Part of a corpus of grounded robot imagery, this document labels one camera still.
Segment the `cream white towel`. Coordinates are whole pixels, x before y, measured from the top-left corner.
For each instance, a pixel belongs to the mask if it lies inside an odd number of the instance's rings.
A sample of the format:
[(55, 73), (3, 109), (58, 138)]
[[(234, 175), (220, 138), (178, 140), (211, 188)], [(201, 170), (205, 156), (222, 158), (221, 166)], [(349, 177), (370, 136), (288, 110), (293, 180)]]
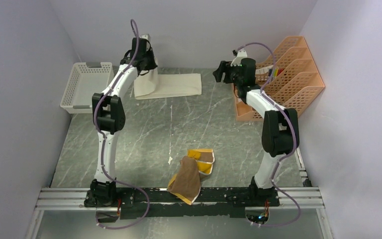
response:
[(133, 82), (137, 100), (201, 95), (201, 74), (159, 74), (158, 69), (141, 73)]

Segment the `white plastic basket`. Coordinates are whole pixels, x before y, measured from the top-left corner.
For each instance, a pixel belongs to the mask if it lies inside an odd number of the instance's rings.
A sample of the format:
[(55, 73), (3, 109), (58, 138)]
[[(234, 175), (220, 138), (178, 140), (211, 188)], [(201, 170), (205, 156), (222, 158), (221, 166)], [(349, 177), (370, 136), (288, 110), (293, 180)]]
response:
[(60, 107), (70, 114), (91, 114), (92, 96), (113, 79), (110, 62), (78, 62), (72, 67)]

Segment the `orange file organizer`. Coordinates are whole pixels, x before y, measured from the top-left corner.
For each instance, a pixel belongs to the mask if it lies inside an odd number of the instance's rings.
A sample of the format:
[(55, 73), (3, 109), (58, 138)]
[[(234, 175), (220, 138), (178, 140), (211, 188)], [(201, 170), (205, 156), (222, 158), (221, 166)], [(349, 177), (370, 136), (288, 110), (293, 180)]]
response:
[[(324, 90), (325, 85), (316, 67), (312, 54), (303, 36), (288, 36), (274, 50), (275, 68), (284, 71), (266, 85), (264, 91), (269, 97), (286, 108), (294, 108), (300, 117), (315, 98)], [(272, 68), (273, 58), (256, 64), (256, 83), (263, 85), (268, 77), (268, 68)], [(237, 121), (262, 121), (262, 116), (253, 108), (235, 97)]]

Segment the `brown yellow towel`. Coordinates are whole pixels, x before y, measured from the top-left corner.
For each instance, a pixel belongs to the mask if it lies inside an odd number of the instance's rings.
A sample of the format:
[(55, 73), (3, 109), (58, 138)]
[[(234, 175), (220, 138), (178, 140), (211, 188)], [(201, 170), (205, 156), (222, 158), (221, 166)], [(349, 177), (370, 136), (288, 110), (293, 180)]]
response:
[(201, 182), (212, 174), (214, 150), (189, 149), (180, 160), (180, 167), (170, 179), (167, 190), (188, 205), (192, 205), (201, 191)]

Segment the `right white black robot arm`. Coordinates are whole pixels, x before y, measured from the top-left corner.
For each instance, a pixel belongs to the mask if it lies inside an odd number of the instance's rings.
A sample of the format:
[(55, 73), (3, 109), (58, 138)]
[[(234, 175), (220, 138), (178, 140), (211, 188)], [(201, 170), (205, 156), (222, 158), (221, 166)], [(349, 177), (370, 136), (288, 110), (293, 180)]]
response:
[(245, 196), (254, 206), (261, 206), (276, 191), (275, 179), (282, 162), (299, 145), (298, 116), (293, 108), (285, 108), (256, 84), (256, 61), (243, 58), (240, 63), (221, 61), (213, 72), (216, 82), (233, 84), (238, 98), (263, 118), (261, 133), (263, 159), (252, 178)]

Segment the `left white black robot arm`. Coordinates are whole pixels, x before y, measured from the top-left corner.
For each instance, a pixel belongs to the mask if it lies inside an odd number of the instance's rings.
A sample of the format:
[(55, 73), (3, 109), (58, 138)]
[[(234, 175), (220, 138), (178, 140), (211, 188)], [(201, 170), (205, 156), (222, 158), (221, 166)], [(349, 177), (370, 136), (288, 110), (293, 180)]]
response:
[(131, 50), (125, 53), (109, 85), (101, 93), (93, 94), (93, 123), (98, 133), (99, 153), (96, 173), (84, 201), (85, 207), (111, 207), (118, 204), (116, 144), (126, 122), (122, 98), (142, 71), (156, 68), (150, 36), (134, 37)]

